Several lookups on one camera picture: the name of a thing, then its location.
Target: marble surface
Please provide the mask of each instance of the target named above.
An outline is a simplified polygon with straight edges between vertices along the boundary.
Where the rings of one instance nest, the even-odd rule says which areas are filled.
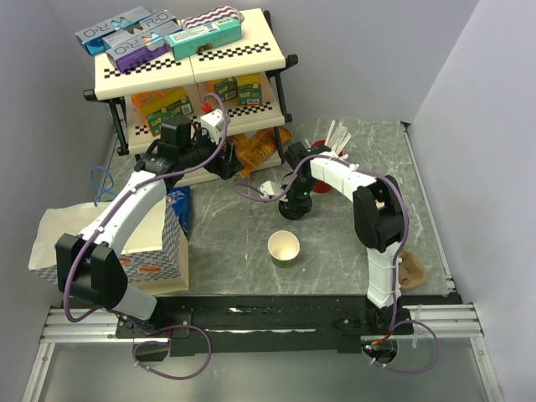
[[[338,120],[353,134],[345,147],[350,162],[395,177],[410,212],[406,249],[416,253],[428,270],[427,282],[412,294],[446,294],[444,271],[430,216],[412,163],[403,127],[393,121]],[[286,127],[292,141],[313,143],[326,136],[331,119],[294,121]],[[134,157],[114,154],[111,173],[115,189],[126,182]],[[255,186],[279,182],[287,165],[254,172]],[[312,194],[312,211],[301,220],[280,216],[277,203],[241,198],[233,178],[192,186],[193,221],[189,240],[191,294],[365,294],[369,272],[367,253],[353,228],[351,203],[339,192]],[[289,230],[300,240],[293,267],[271,263],[266,243],[277,230]]]

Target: red cup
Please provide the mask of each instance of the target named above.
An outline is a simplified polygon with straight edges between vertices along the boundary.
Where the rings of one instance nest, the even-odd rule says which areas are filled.
[[[316,145],[324,145],[326,143],[326,140],[318,140],[318,141],[315,141],[313,144],[312,144],[312,147],[315,147]],[[344,152],[340,152],[338,154],[338,156],[342,156],[344,155]],[[317,184],[315,184],[315,187],[313,187],[312,191],[314,193],[318,193],[318,194],[324,194],[324,193],[327,193],[329,191],[331,191],[333,187],[330,186],[329,184],[327,183],[324,183],[324,182],[321,182],[320,180],[317,181]]]

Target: gray wall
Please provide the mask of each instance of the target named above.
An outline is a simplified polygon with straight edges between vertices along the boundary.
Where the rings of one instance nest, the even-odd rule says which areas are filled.
[[[74,51],[93,74],[73,32],[139,2],[49,0]],[[185,18],[221,0],[152,0]],[[285,54],[300,64],[285,73],[295,116],[346,116],[413,121],[477,0],[235,0],[240,9],[267,8]]]
[[[534,400],[536,4],[481,0],[410,127],[507,400]]]
[[[50,303],[59,293],[28,271],[46,208],[89,201],[90,168],[111,124],[89,105],[91,79],[44,0],[0,2],[0,400],[21,400]]]

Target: checkered paper box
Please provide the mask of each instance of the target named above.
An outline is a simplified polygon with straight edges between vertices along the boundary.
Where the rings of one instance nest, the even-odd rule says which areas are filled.
[[[57,283],[54,245],[63,233],[77,234],[108,206],[79,204],[48,209],[39,223],[29,269]],[[126,242],[119,258],[129,282],[153,295],[188,289],[188,241],[168,198],[155,205]]]

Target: blue string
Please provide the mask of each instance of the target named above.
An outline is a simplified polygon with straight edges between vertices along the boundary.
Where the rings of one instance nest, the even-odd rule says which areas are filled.
[[[95,179],[95,172],[97,170],[104,172],[104,174],[110,179],[110,185],[108,187],[102,187],[99,184],[99,182],[97,182],[97,180]],[[111,173],[108,172],[108,169],[106,169],[104,166],[95,166],[93,167],[93,169],[91,169],[91,182],[93,182],[93,185],[100,190],[100,192],[95,196],[95,198],[93,198],[93,205],[97,206],[97,203],[101,201],[101,197],[104,194],[110,194],[110,195],[113,195],[114,197],[117,196],[116,193],[111,191],[114,187],[114,178],[111,175]]]

